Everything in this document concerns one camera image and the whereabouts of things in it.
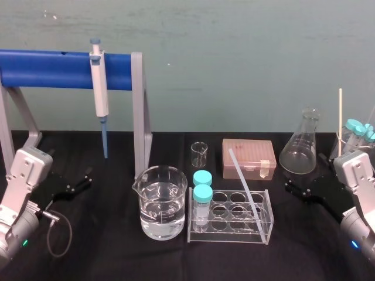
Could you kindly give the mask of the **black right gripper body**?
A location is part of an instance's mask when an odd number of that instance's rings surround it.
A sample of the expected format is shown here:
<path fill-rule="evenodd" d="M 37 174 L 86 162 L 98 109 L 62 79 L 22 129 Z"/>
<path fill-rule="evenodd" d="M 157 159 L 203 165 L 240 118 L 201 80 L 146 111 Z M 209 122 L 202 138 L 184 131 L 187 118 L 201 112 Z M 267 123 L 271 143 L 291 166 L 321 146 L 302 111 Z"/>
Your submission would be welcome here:
<path fill-rule="evenodd" d="M 336 176 L 326 174 L 312 180 L 308 186 L 309 199 L 322 205 L 340 224 L 345 211 L 345 191 Z"/>

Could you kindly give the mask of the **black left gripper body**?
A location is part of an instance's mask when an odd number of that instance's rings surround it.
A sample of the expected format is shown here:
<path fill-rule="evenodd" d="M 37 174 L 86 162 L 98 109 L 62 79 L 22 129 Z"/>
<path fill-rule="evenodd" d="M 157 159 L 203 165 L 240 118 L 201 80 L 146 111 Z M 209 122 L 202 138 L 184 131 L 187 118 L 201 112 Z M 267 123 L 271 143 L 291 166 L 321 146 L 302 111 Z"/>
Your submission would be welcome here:
<path fill-rule="evenodd" d="M 31 202 L 35 204 L 32 210 L 41 213 L 60 200 L 72 200 L 71 184 L 61 175 L 50 172 L 31 194 Z"/>

